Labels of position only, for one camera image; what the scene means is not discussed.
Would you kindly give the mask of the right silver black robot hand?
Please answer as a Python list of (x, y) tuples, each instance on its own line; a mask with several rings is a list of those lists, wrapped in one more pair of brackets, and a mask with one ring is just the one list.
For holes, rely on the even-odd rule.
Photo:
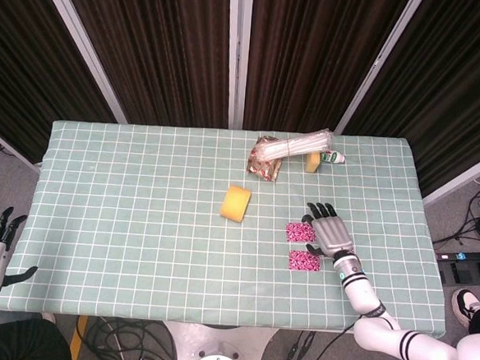
[(313, 256), (325, 256), (338, 260), (345, 254), (353, 254), (353, 240), (337, 215), (335, 208), (328, 203), (307, 203), (311, 213), (302, 217), (314, 231), (315, 240), (310, 240), (306, 249)]

